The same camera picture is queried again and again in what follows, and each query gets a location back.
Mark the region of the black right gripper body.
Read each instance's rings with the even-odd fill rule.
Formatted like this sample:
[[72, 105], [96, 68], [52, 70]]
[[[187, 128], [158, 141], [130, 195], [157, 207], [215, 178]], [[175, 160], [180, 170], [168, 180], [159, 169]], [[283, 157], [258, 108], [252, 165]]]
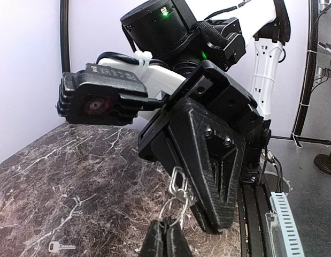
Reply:
[[208, 164], [237, 152], [239, 164], [257, 166], [271, 135], [254, 97], [211, 61], [162, 99], [149, 98], [143, 110], [157, 111], [138, 139], [148, 161]]

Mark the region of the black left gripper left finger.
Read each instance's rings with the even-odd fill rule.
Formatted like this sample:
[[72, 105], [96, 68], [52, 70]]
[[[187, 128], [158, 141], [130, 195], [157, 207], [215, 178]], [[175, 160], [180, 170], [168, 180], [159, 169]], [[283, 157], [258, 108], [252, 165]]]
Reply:
[[164, 253], [164, 226], [162, 222], [153, 220], [150, 223], [143, 245], [140, 249], [141, 257], [162, 257]]

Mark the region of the metal keyring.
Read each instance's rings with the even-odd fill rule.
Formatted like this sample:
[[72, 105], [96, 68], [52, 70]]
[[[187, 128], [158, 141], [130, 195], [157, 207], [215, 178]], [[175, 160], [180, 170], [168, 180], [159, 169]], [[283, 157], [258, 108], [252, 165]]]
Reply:
[[164, 228], [167, 226], [172, 228], [176, 224], [180, 223], [184, 218], [188, 204], [188, 199], [185, 199], [184, 202], [181, 202], [174, 196], [167, 200], [161, 207], [160, 213], [158, 215], [158, 219], [163, 222], [162, 227]]

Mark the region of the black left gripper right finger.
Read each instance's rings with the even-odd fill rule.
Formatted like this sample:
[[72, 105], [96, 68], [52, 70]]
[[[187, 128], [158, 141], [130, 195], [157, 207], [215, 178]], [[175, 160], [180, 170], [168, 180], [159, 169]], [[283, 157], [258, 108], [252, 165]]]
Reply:
[[188, 242], [178, 223], [167, 228], [165, 244], [165, 256], [193, 257]]

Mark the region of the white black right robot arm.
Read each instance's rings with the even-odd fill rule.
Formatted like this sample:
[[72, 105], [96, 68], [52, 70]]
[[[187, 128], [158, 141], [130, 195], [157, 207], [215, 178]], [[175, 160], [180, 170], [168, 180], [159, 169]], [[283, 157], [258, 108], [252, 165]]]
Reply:
[[290, 39], [283, 1], [262, 12], [255, 1], [198, 21], [185, 1], [147, 1], [121, 18], [133, 49], [148, 50], [184, 82], [142, 130], [139, 156], [180, 168], [201, 229], [231, 227], [238, 184], [264, 185], [260, 155], [271, 138], [264, 98], [272, 92]]

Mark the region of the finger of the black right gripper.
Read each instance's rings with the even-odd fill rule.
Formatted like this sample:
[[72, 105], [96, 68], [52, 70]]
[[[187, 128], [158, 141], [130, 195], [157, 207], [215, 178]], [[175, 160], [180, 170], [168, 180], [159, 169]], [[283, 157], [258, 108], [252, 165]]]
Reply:
[[170, 115], [170, 141], [196, 197], [191, 210], [204, 232], [221, 233], [233, 223], [245, 139], [188, 97]]

